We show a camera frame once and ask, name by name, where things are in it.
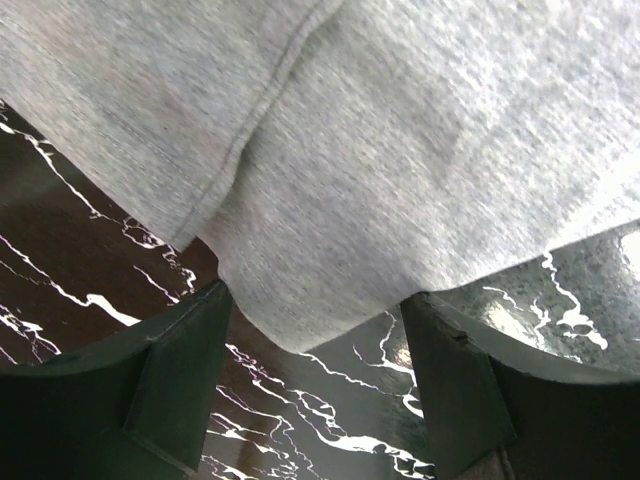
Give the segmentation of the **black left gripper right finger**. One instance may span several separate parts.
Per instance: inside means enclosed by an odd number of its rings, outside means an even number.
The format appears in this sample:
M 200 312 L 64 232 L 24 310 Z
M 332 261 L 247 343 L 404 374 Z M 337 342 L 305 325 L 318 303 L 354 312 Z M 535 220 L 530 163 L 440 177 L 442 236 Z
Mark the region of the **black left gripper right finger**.
M 401 315 L 437 478 L 638 478 L 638 376 L 542 352 L 434 295 Z

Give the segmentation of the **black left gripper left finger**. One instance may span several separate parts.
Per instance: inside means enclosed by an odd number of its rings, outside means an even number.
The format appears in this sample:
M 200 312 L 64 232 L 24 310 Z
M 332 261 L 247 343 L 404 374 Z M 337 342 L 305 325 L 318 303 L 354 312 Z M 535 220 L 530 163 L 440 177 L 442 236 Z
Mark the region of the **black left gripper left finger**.
M 1 373 L 5 479 L 194 479 L 232 298 L 215 281 L 164 313 Z

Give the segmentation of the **grey t shirt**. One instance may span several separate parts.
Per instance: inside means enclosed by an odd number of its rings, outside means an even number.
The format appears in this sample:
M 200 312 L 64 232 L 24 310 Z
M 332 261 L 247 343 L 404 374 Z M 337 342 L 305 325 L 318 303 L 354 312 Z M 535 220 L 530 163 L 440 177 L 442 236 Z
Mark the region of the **grey t shirt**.
M 5 1 L 1 96 L 290 352 L 639 217 L 635 1 Z

